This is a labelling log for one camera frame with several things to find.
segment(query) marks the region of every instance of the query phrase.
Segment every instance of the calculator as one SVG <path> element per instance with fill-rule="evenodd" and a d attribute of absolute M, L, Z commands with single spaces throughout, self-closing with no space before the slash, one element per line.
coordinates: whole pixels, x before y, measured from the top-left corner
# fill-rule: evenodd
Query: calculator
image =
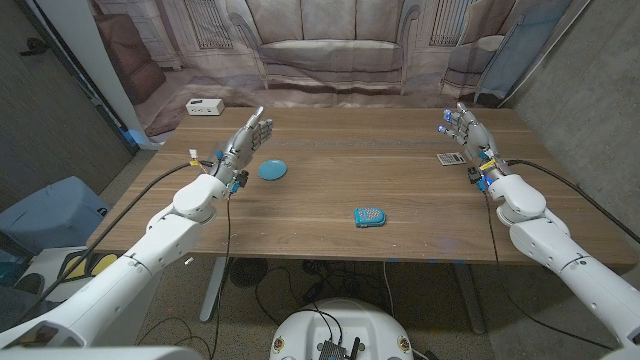
<path fill-rule="evenodd" d="M 370 226 L 382 226 L 386 220 L 384 211 L 380 208 L 356 208 L 353 210 L 356 226 L 365 228 Z"/>
<path fill-rule="evenodd" d="M 462 157 L 462 154 L 460 153 L 437 154 L 437 156 L 442 165 L 457 165 L 466 163 L 464 157 Z"/>

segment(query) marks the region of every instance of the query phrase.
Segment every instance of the sofa image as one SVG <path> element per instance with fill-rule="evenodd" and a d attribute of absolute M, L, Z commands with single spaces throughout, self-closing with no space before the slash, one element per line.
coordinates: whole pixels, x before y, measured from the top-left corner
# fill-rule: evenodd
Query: sofa image
<path fill-rule="evenodd" d="M 227 0 L 229 19 L 269 82 L 400 88 L 418 0 Z"/>

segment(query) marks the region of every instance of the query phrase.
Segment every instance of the yellow pad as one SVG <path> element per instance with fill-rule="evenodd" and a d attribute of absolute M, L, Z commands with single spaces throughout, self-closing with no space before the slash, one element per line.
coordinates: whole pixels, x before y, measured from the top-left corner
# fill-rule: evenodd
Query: yellow pad
<path fill-rule="evenodd" d="M 96 266 L 91 269 L 91 276 L 96 276 L 102 272 L 102 270 L 106 269 L 109 265 L 113 264 L 114 261 L 118 260 L 118 257 L 115 254 L 105 255 Z"/>
<path fill-rule="evenodd" d="M 73 258 L 71 258 L 71 260 L 67 261 L 67 264 L 64 266 L 64 271 L 67 271 L 69 268 L 71 268 L 76 261 L 78 261 L 78 259 L 80 259 L 80 256 L 75 256 Z M 71 274 L 69 274 L 69 276 L 67 276 L 65 278 L 65 280 L 71 280 L 77 277 L 81 277 L 84 276 L 84 273 L 86 271 L 86 267 L 87 267 L 87 260 L 82 260 L 82 262 L 80 263 L 80 266 L 78 266 L 77 268 L 73 269 L 73 271 L 71 272 Z"/>

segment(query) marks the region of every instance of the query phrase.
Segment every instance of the gray wall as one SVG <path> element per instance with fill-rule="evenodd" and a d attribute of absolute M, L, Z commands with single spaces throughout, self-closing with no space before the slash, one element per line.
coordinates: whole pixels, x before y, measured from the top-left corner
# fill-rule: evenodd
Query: gray wall
<path fill-rule="evenodd" d="M 592 0 L 506 104 L 516 109 L 582 189 L 636 233 L 640 233 L 638 34 L 636 0 Z"/>

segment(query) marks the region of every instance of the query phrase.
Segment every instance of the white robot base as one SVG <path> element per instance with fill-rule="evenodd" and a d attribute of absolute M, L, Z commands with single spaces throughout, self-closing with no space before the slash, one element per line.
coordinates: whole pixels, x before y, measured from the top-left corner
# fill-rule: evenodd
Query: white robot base
<path fill-rule="evenodd" d="M 309 304 L 280 325 L 271 343 L 270 360 L 343 360 L 345 356 L 357 360 L 413 360 L 407 332 L 381 309 L 345 298 L 321 300 L 316 306 L 340 323 L 342 335 L 338 324 L 324 315 L 331 335 L 321 314 Z M 359 351 L 357 357 L 350 357 L 356 338 L 360 339 Z"/>

